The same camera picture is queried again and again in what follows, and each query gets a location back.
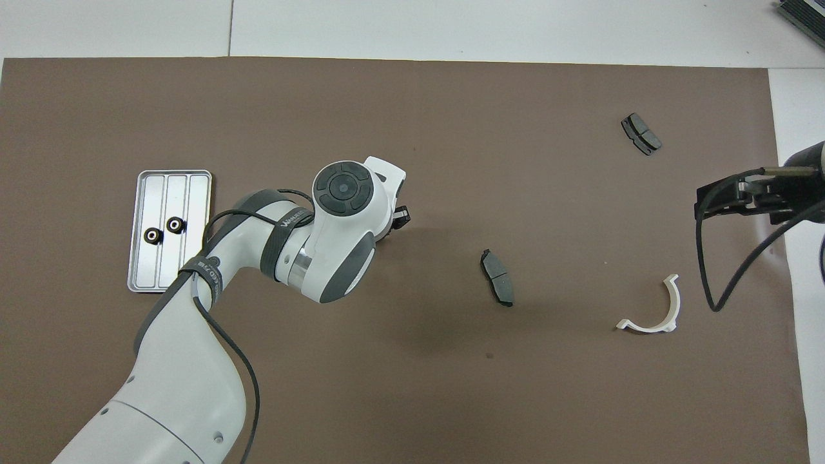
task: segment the white plastic clip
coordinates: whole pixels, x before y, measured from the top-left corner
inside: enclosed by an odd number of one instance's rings
[[[679,278],[679,274],[671,274],[664,280],[664,284],[667,287],[667,292],[670,293],[671,296],[671,308],[667,312],[667,317],[665,320],[663,320],[660,324],[654,325],[650,329],[646,329],[644,327],[639,327],[629,319],[622,319],[616,327],[619,329],[631,328],[637,332],[645,332],[646,334],[652,334],[654,332],[672,332],[676,328],[676,317],[679,315],[679,309],[681,308],[679,289],[676,287],[677,278]]]

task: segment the aluminum tray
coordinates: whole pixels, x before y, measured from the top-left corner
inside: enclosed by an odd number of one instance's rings
[[[143,171],[138,176],[134,200],[132,241],[129,253],[131,291],[162,292],[175,280],[177,270],[200,251],[200,237],[209,219],[212,174],[209,171]],[[167,230],[167,220],[183,218],[186,229],[180,234]],[[163,241],[151,244],[144,231],[163,231]]]

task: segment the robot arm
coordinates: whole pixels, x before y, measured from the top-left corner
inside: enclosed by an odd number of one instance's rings
[[[137,359],[112,399],[54,462],[222,462],[246,414],[243,384],[201,317],[240,268],[259,268],[322,303],[348,294],[375,254],[375,242],[408,221],[396,210],[406,174],[368,158],[322,169],[310,211],[264,190],[236,209],[187,263],[135,340]]]

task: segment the white table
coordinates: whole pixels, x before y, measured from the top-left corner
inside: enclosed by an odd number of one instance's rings
[[[825,140],[825,50],[768,0],[0,0],[0,60],[227,54],[769,68],[779,162]],[[815,464],[825,464],[823,233],[805,223],[786,235]]]

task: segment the brown table mat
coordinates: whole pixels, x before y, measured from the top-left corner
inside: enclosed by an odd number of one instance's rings
[[[370,155],[407,171],[412,223],[353,294],[248,269],[214,308],[261,382],[250,462],[808,460],[784,245],[719,314],[695,262],[695,189],[776,165],[767,71],[231,58],[5,61],[3,461],[52,459],[129,374],[158,298],[125,285],[138,173],[209,169],[219,211]],[[719,293],[771,227],[705,230]],[[613,329],[659,322],[674,272],[678,329]]]

